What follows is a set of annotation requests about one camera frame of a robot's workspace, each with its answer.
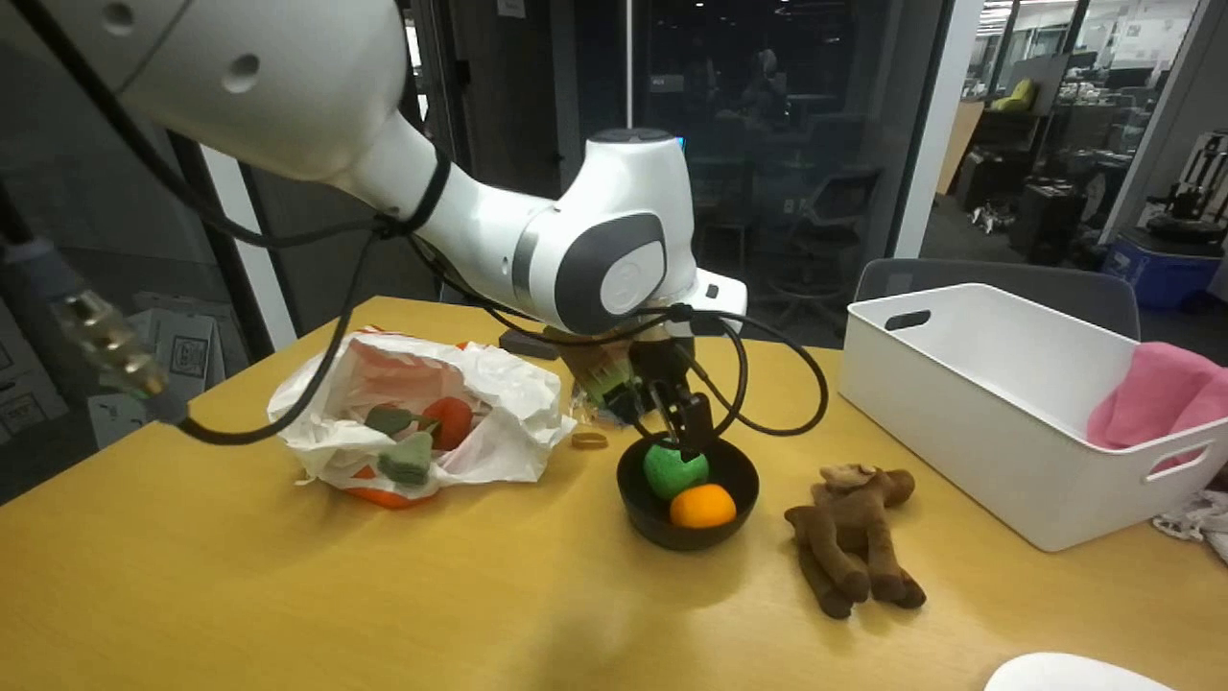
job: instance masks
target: stuffed toy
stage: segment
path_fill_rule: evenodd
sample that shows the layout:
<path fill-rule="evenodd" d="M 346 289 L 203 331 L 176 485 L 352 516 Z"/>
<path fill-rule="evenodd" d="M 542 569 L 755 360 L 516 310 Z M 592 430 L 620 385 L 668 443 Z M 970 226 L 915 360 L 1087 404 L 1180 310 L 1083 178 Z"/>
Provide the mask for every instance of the stuffed toy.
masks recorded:
<path fill-rule="evenodd" d="M 918 610 L 923 582 L 893 559 L 888 511 L 915 496 L 909 471 L 865 466 L 822 470 L 809 508 L 790 508 L 797 566 L 828 619 L 847 619 L 852 601 L 877 596 Z"/>

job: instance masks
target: red vegetable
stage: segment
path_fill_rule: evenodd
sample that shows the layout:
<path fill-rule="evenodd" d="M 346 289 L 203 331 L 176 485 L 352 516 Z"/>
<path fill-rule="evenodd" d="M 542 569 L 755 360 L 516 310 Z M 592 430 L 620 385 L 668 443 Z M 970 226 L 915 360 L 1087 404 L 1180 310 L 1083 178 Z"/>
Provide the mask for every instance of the red vegetable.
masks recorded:
<path fill-rule="evenodd" d="M 375 508 L 389 508 L 389 511 L 409 511 L 409 508 L 420 508 L 433 496 L 424 496 L 424 500 L 402 500 L 397 493 L 380 493 L 380 488 L 346 488 L 346 496 L 360 500 L 360 502 L 375 502 Z"/>
<path fill-rule="evenodd" d="M 458 395 L 429 404 L 420 413 L 424 426 L 433 426 L 433 448 L 458 448 L 473 430 L 473 407 Z"/>

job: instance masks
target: pink towel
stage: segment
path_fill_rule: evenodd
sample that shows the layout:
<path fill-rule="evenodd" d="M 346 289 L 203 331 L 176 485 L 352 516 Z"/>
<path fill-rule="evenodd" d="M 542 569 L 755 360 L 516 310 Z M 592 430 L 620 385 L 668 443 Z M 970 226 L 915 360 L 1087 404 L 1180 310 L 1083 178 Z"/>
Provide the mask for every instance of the pink towel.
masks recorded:
<path fill-rule="evenodd" d="M 1228 420 L 1228 370 L 1166 340 L 1140 340 L 1116 392 L 1089 413 L 1087 436 L 1127 448 L 1212 420 Z"/>

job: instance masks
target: black cable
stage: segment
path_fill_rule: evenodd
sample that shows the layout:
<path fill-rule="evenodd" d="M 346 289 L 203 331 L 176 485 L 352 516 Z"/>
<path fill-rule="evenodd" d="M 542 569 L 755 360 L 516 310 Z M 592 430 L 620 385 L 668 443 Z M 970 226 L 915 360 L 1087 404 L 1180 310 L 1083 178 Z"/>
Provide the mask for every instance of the black cable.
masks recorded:
<path fill-rule="evenodd" d="M 162 162 L 162 154 L 146 143 L 135 120 L 116 102 L 112 87 L 82 59 L 75 38 L 53 24 L 53 17 L 47 17 L 40 0 L 13 0 L 13 3 L 31 24 L 31 29 L 47 42 L 47 50 L 70 68 L 70 75 L 82 84 L 93 109 L 112 123 L 112 129 L 126 143 L 126 148 L 153 173 L 153 179 L 162 179 L 185 206 L 194 206 L 203 220 L 203 226 L 261 250 L 292 250 L 292 247 L 306 247 L 306 242 L 352 230 L 352 223 L 346 223 L 346 226 L 323 226 L 300 239 L 265 239 L 249 226 L 231 223 L 210 200 L 203 200 L 194 183 L 176 178 L 176 169 Z"/>
<path fill-rule="evenodd" d="M 735 421 L 741 421 L 741 407 L 745 407 L 745 392 L 750 392 L 750 379 L 754 379 L 754 365 L 750 365 L 750 354 L 745 354 L 745 340 L 741 334 L 719 319 L 725 339 L 735 340 L 735 357 L 739 357 L 739 385 L 735 385 L 735 404 L 722 395 L 722 389 L 705 375 L 705 370 L 685 348 L 689 365 L 695 370 L 695 375 L 705 385 L 705 392 L 714 392 L 725 407 L 725 420 L 714 426 L 714 434 L 725 434 Z"/>
<path fill-rule="evenodd" d="M 797 434 L 813 430 L 813 426 L 828 413 L 828 379 L 827 379 L 822 365 L 809 357 L 808 347 L 797 347 L 795 339 L 788 339 L 783 331 L 776 331 L 776 326 L 768 326 L 768 322 L 760 322 L 760 319 L 754 319 L 754 315 L 722 315 L 722 310 L 705 310 L 705 315 L 739 319 L 739 322 L 745 322 L 745 326 L 764 331 L 771 340 L 780 340 L 780 347 L 788 347 L 790 354 L 797 354 L 797 360 L 809 370 L 809 375 L 813 375 L 813 385 L 817 385 L 817 407 L 813 407 L 813 413 L 809 413 L 808 421 L 797 421 L 797 426 L 764 426 L 764 421 L 741 413 L 741 404 L 739 404 L 739 399 L 731 404 L 731 399 L 714 389 L 714 379 L 705 375 L 705 370 L 703 370 L 698 360 L 691 360 L 691 370 L 695 370 L 698 379 L 722 399 L 722 407 L 739 407 L 739 421 L 745 421 L 750 430 L 768 434 L 768 436 L 797 436 Z"/>
<path fill-rule="evenodd" d="M 329 334 L 329 347 L 323 348 L 323 360 L 314 365 L 304 395 L 300 395 L 279 420 L 272 420 L 268 426 L 256 426 L 256 430 L 210 430 L 210 426 L 203 426 L 203 421 L 196 421 L 196 420 L 185 420 L 180 430 L 185 430 L 189 436 L 196 436 L 196 443 L 208 443 L 208 445 L 249 445 L 249 443 L 272 436 L 272 434 L 279 434 L 283 426 L 292 426 L 292 421 L 306 411 L 306 404 L 314 399 L 318 385 L 328 379 L 328 371 L 333 370 L 333 360 L 338 360 L 338 354 L 343 354 L 343 340 L 346 340 L 346 334 L 351 334 L 352 306 L 359 306 L 359 289 L 360 289 L 360 275 L 366 275 L 366 266 L 370 266 L 375 242 L 380 242 L 380 239 L 371 233 L 371 239 L 360 247 L 359 266 L 352 266 L 352 275 L 351 275 L 351 289 L 346 289 L 346 303 L 343 303 L 338 326 L 333 326 L 333 334 Z"/>
<path fill-rule="evenodd" d="M 506 315 L 517 315 L 517 310 L 506 310 L 502 303 L 490 303 L 483 299 L 483 310 L 502 322 L 506 331 L 516 334 L 528 334 L 528 339 L 537 339 L 537 340 L 549 340 L 549 347 L 612 347 L 612 340 L 631 340 L 659 322 L 668 322 L 668 315 L 649 315 L 649 310 L 634 310 L 634 326 L 621 326 L 621 331 L 612 331 L 612 334 L 600 334 L 600 339 L 576 339 L 576 334 L 542 334 L 542 331 L 528 331 L 517 322 L 510 322 Z"/>

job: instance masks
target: white plastic bin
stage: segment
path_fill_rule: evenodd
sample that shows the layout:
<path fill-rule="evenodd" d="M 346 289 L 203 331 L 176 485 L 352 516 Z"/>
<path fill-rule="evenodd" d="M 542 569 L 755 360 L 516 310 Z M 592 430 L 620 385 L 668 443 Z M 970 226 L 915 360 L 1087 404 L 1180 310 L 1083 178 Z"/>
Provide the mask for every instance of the white plastic bin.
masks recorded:
<path fill-rule="evenodd" d="M 847 306 L 845 399 L 1056 553 L 1190 502 L 1228 420 L 1131 448 L 1087 443 L 1136 340 L 987 284 Z"/>

